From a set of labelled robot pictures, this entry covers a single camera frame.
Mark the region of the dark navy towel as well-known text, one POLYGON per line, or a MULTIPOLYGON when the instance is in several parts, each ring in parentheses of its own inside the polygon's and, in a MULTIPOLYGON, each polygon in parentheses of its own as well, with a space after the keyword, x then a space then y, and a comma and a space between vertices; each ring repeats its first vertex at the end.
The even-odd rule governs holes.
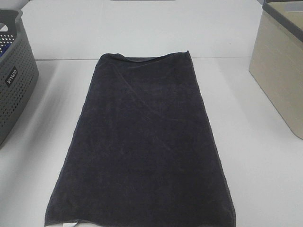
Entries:
POLYGON ((64 223, 236 226, 189 52, 100 57, 45 212, 64 223))

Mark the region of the beige storage bin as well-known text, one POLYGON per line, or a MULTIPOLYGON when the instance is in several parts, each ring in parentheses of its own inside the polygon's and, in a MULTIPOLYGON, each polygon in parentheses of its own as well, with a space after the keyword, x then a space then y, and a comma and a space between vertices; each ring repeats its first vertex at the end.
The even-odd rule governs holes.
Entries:
POLYGON ((292 133, 303 137, 303 2, 266 0, 249 72, 292 133))

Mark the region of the grey perforated plastic basket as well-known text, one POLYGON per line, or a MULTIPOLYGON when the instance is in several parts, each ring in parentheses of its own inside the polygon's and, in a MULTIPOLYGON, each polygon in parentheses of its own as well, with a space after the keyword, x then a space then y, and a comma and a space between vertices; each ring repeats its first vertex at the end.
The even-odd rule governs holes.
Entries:
POLYGON ((36 86, 39 71, 22 22, 21 10, 1 9, 0 50, 11 44, 0 57, 0 143, 3 144, 36 86))

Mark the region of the blue cloth in basket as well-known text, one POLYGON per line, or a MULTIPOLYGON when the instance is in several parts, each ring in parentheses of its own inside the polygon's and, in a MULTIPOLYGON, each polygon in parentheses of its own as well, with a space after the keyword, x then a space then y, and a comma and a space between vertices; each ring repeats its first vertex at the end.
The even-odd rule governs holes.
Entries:
POLYGON ((11 46, 11 44, 7 44, 2 47, 1 52, 0 52, 0 57, 8 50, 8 48, 11 46))

